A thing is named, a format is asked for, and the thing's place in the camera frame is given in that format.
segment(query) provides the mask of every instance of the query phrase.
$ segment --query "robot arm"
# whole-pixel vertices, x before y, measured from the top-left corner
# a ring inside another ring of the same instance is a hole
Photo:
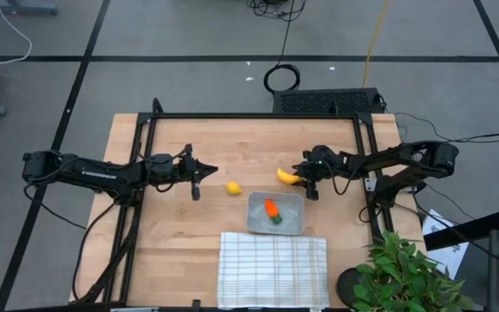
[[[191,156],[191,144],[175,155],[155,154],[140,162],[115,165],[93,159],[80,158],[73,154],[55,151],[25,153],[23,179],[32,185],[62,182],[106,192],[117,198],[121,205],[127,205],[135,198],[135,192],[152,185],[158,191],[159,185],[173,186],[178,182],[191,182],[191,196],[199,200],[199,182],[217,168],[199,162]]]
[[[296,183],[304,186],[308,199],[319,199],[316,182],[340,176],[346,179],[361,179],[369,172],[395,165],[405,165],[406,169],[394,176],[382,176],[370,179],[367,187],[373,192],[377,203],[392,207],[398,192],[406,187],[419,185],[424,187],[423,179],[448,177],[454,172],[456,156],[459,150],[451,144],[438,141],[419,141],[402,143],[367,156],[351,153],[334,153],[327,146],[315,146],[311,151],[303,152],[306,161],[293,166],[295,175],[303,181]],[[414,156],[421,155],[419,160]]]

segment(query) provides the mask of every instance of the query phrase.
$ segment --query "metal tray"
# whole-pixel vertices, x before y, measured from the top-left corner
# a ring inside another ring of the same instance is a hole
[[[265,199],[271,199],[281,215],[282,222],[273,224],[265,211]],[[300,235],[305,227],[303,197],[298,194],[252,192],[248,197],[246,226],[255,233]]]

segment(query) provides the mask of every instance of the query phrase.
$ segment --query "wooden tabletop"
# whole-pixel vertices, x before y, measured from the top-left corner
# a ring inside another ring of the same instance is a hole
[[[107,143],[105,161],[126,163],[132,146],[136,114],[116,114]],[[394,116],[377,114],[373,126],[379,150],[399,144]],[[362,127],[366,141],[366,129]],[[217,272],[221,232],[246,230],[247,200],[253,191],[299,193],[305,190],[281,184],[277,168],[303,161],[301,152],[324,144],[334,151],[357,153],[350,120],[158,120],[153,153],[178,153],[186,143],[193,155],[218,166],[218,172],[201,184],[201,199],[191,201],[190,184],[175,185],[169,192],[146,188],[139,238],[134,256],[128,305],[217,306]],[[402,166],[384,170],[394,174]],[[224,185],[236,181],[240,195],[229,195]],[[344,186],[345,179],[337,178]],[[368,224],[358,212],[365,204],[363,184],[354,181],[343,196],[335,194],[330,180],[317,185],[319,201],[305,201],[304,236],[327,240],[328,287],[332,308],[344,307],[334,293],[338,275],[366,261],[372,242]],[[400,194],[397,203],[415,210],[411,195]],[[111,204],[108,195],[95,195],[90,222]],[[119,208],[110,211],[92,229],[84,249],[77,287],[81,295],[97,279],[109,261]],[[394,207],[392,219],[401,237],[422,240],[416,215]],[[425,250],[422,243],[420,250]],[[118,298],[122,267],[118,269],[113,299]]]

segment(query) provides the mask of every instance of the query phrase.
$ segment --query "dish towel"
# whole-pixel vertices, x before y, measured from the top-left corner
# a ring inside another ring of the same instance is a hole
[[[328,308],[327,241],[225,232],[219,308]]]

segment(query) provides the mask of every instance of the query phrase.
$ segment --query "toy carrot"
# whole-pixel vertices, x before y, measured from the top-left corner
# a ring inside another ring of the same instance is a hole
[[[279,224],[282,221],[281,215],[276,208],[275,203],[270,199],[265,199],[265,211],[269,218],[273,221],[273,224]]]

